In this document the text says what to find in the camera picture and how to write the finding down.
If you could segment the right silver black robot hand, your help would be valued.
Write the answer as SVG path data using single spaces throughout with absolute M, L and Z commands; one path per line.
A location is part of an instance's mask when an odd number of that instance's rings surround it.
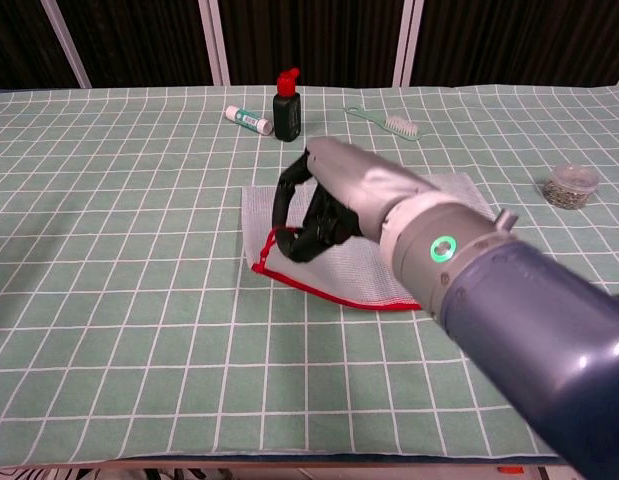
M 302 226 L 292 232 L 288 211 L 296 187 L 315 179 L 316 189 Z M 378 243 L 389 212 L 401 201 L 437 189 L 383 157 L 334 137 L 315 137 L 280 175 L 272 229 L 288 259 L 306 263 L 351 237 Z

